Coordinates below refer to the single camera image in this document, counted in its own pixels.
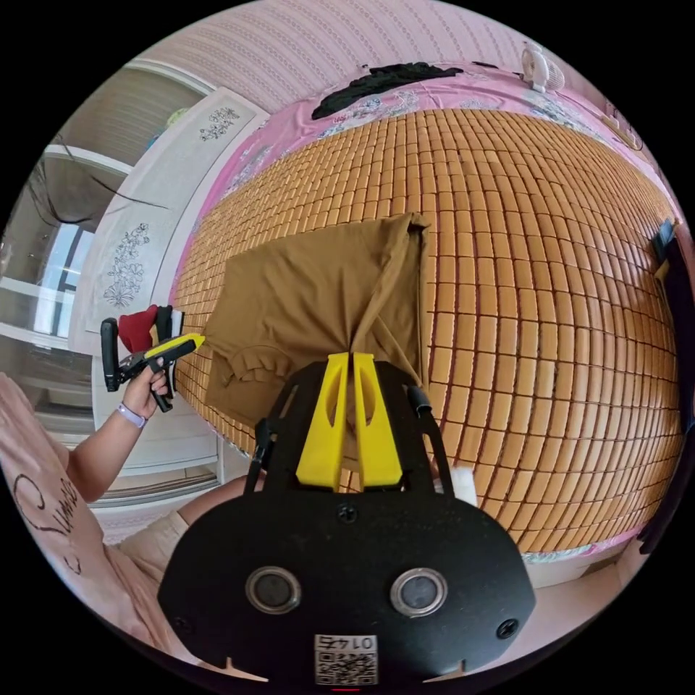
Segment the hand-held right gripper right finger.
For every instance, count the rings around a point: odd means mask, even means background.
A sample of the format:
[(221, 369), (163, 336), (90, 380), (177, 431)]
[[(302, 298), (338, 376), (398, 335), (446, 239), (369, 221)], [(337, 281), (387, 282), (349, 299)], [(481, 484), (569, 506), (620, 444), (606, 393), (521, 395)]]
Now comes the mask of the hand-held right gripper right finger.
[(402, 467), (374, 357), (353, 354), (355, 435), (362, 489), (396, 487)]

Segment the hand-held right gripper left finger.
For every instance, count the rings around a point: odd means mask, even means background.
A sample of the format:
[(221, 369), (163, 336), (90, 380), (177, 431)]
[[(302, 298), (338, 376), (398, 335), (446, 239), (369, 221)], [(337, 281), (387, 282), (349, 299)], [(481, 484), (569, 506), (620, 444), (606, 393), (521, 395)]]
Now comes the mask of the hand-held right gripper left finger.
[(305, 487), (331, 492), (337, 492), (340, 488), (349, 361), (348, 353), (330, 355), (321, 374), (316, 403), (296, 469), (298, 482)]

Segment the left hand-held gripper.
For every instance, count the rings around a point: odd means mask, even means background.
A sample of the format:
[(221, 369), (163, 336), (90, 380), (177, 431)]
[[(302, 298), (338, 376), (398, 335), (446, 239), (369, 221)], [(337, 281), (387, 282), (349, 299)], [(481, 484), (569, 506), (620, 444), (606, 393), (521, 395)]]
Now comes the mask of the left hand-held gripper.
[(204, 344), (205, 340), (206, 338), (202, 334), (183, 334), (161, 342), (142, 354), (131, 355), (119, 365), (119, 385), (125, 385), (126, 390), (130, 380), (135, 378), (146, 366), (150, 366), (153, 371), (164, 369), (167, 372), (168, 393), (163, 397), (158, 395), (154, 395), (154, 397), (157, 401), (157, 409), (162, 413), (169, 412), (172, 409), (172, 402), (169, 388), (169, 367), (165, 360), (178, 360), (194, 353)]

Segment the person's left hand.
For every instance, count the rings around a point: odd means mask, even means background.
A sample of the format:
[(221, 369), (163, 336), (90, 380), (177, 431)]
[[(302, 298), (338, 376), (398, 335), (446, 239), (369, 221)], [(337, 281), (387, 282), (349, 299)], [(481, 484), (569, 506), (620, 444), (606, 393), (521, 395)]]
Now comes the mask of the person's left hand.
[(134, 414), (148, 420), (157, 410), (154, 395), (168, 393), (167, 372), (164, 369), (153, 371), (146, 366), (126, 387), (122, 402)]

